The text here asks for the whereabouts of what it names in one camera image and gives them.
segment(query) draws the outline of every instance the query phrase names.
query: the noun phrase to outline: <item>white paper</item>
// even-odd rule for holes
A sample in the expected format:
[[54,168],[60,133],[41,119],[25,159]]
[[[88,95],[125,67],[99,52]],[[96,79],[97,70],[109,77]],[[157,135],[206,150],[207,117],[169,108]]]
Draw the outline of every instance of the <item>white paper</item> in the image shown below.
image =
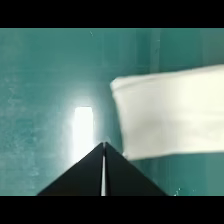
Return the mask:
[[224,66],[111,83],[128,159],[224,151]]

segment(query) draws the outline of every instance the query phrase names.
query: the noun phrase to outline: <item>teal background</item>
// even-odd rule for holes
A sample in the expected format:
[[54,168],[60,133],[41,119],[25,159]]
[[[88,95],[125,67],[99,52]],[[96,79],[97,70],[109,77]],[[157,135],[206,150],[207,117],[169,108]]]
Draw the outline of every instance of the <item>teal background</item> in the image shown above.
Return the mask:
[[[0,29],[0,195],[35,195],[75,161],[72,118],[122,152],[109,83],[224,62],[224,29]],[[223,154],[133,164],[170,195],[224,195]]]

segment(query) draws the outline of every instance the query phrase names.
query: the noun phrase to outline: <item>white cloth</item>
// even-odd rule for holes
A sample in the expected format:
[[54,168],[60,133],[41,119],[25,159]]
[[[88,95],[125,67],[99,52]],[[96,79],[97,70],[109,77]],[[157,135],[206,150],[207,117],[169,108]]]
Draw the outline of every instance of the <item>white cloth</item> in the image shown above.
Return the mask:
[[224,66],[111,83],[124,153],[141,159],[224,151]]

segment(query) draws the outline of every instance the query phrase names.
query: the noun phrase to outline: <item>white towel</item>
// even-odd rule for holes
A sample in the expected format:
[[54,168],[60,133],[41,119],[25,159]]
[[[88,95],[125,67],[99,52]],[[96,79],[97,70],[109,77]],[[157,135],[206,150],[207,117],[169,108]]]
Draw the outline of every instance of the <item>white towel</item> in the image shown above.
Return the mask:
[[128,159],[224,151],[224,66],[111,83]]

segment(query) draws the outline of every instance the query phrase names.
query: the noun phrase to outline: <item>teal surface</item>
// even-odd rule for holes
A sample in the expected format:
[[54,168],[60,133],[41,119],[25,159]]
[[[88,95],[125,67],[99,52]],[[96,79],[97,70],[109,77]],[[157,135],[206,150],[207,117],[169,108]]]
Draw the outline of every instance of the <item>teal surface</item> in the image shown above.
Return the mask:
[[[72,118],[122,152],[109,83],[224,62],[224,29],[0,29],[0,195],[35,195],[75,161]],[[170,195],[224,195],[223,154],[133,162]]]

